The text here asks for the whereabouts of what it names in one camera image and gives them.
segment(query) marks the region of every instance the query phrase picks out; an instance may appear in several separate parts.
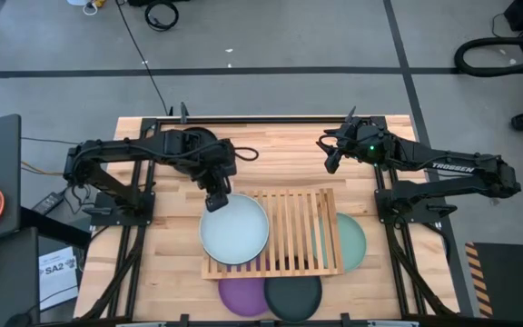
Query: plate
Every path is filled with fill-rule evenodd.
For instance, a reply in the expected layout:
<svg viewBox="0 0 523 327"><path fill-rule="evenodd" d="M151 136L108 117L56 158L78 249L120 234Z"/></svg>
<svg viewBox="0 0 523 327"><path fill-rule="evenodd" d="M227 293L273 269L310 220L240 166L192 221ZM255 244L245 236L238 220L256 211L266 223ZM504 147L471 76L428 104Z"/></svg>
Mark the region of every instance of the plate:
<svg viewBox="0 0 523 327"><path fill-rule="evenodd" d="M286 322L310 319L322 299L318 276L267 278L263 290L270 311Z"/></svg>
<svg viewBox="0 0 523 327"><path fill-rule="evenodd" d="M344 265L344 272L349 272L359 267L367 253L367 238L354 218L344 213L336 213L338 219L338 229L340 234L340 248L342 250L342 263ZM324 267L328 268L328 260L325 255L326 243L324 242L324 226L322 219L320 220L320 234L322 243L322 260ZM316 237L312 233L312 252L314 258L318 259L316 254Z"/></svg>
<svg viewBox="0 0 523 327"><path fill-rule="evenodd" d="M205 251L217 262L242 264L260 254L270 236L270 222L251 197L228 194L228 203L212 213L203 210L199 237Z"/></svg>
<svg viewBox="0 0 523 327"><path fill-rule="evenodd" d="M219 295L229 311L243 317L253 317L268 311L263 282L263 278L220 280Z"/></svg>

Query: white plate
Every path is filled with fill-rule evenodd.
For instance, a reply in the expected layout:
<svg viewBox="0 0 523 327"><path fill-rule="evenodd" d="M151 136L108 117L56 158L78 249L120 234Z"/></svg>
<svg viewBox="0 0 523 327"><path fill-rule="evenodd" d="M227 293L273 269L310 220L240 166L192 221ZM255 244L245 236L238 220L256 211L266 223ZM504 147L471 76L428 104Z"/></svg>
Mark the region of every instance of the white plate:
<svg viewBox="0 0 523 327"><path fill-rule="evenodd" d="M270 222L252 198L228 194L229 203L210 213L203 210L199 237L205 251L217 262L242 264L260 254L270 236Z"/></svg>

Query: purple plate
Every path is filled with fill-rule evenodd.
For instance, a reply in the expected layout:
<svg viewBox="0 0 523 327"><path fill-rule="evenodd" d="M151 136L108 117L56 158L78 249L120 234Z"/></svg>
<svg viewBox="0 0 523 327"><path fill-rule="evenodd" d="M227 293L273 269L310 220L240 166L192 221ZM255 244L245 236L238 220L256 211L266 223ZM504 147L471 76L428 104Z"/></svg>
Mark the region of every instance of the purple plate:
<svg viewBox="0 0 523 327"><path fill-rule="evenodd" d="M236 278L219 281L219 295L231 312L252 317L268 311L263 278Z"/></svg>

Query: wooden dish rack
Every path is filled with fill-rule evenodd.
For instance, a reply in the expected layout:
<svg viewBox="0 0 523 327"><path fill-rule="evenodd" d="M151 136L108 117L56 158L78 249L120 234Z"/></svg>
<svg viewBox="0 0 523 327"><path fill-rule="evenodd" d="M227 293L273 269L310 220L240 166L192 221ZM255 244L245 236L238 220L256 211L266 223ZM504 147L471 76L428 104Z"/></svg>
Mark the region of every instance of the wooden dish rack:
<svg viewBox="0 0 523 327"><path fill-rule="evenodd" d="M204 253L203 279L319 276L344 272L332 189L242 194L256 200L268 215L268 243L254 260L241 265L218 263ZM322 253L322 236L326 253ZM318 258L325 255L326 265L323 260L314 258L312 248L316 249Z"/></svg>

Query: black hose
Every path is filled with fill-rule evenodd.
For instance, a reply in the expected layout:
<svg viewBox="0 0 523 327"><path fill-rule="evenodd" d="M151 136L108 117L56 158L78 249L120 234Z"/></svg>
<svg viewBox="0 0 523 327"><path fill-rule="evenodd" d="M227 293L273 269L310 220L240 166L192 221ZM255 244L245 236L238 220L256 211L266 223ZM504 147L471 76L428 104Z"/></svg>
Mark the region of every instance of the black hose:
<svg viewBox="0 0 523 327"><path fill-rule="evenodd" d="M151 16L151 10L153 10L154 7L157 5L164 5L168 7L169 9L173 10L174 13L174 19L170 24L163 24L159 22L159 20L156 17ZM173 28L175 25L177 25L177 22L179 21L179 10L177 10L177 7L173 5L172 2L167 0L155 0L152 1L144 10L144 21L146 24L149 25L153 30L157 32L166 32Z"/></svg>
<svg viewBox="0 0 523 327"><path fill-rule="evenodd" d="M476 77L496 77L508 74L523 74L523 64L508 67L472 67L463 59L463 55L471 48L485 45L523 45L523 38L518 37L487 37L471 40L459 47L455 52L455 66L463 73Z"/></svg>

